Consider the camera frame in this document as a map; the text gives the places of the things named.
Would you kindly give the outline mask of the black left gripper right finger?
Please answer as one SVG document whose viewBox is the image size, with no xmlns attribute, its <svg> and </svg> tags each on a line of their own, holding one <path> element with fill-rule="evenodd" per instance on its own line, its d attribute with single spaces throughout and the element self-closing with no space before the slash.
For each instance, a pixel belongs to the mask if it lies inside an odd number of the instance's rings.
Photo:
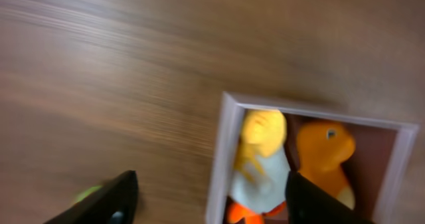
<svg viewBox="0 0 425 224">
<path fill-rule="evenodd" d="M 288 174 L 285 195 L 290 224 L 373 224 L 295 171 Z"/>
</svg>

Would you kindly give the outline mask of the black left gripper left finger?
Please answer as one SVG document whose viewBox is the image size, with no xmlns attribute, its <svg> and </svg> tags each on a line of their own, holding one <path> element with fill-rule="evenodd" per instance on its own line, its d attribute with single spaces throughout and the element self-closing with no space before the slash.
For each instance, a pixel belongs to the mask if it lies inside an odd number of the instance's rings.
<svg viewBox="0 0 425 224">
<path fill-rule="evenodd" d="M 127 170 L 46 224 L 132 224 L 137 202 L 137 174 Z"/>
</svg>

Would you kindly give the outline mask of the green numbered ball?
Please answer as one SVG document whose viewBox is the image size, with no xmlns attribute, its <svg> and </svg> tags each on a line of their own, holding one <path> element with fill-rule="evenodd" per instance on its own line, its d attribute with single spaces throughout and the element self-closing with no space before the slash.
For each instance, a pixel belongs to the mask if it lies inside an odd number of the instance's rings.
<svg viewBox="0 0 425 224">
<path fill-rule="evenodd" d="M 92 193 L 98 191 L 99 189 L 102 188 L 102 185 L 95 185 L 92 187 L 89 187 L 88 189 L 80 192 L 73 201 L 73 205 L 77 204 L 78 202 L 81 202 L 83 199 L 87 198 L 89 195 L 91 195 Z"/>
</svg>

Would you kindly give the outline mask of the white yellow plush duck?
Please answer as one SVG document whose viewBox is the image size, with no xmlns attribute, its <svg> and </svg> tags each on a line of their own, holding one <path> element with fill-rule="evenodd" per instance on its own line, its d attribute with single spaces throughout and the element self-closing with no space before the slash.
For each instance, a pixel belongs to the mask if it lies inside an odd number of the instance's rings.
<svg viewBox="0 0 425 224">
<path fill-rule="evenodd" d="M 263 223 L 286 207 L 290 165 L 284 150 L 287 122 L 279 110 L 249 110 L 234 160 L 227 223 Z"/>
</svg>

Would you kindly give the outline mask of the orange plastic dinosaur toy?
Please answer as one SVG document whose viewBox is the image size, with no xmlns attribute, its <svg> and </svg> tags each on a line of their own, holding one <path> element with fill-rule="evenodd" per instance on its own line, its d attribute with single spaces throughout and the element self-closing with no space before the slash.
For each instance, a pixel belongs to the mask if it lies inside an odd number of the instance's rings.
<svg viewBox="0 0 425 224">
<path fill-rule="evenodd" d="M 300 174 L 353 210 L 355 194 L 342 168 L 356 149 L 348 129 L 329 120 L 308 122 L 299 129 L 296 146 Z"/>
</svg>

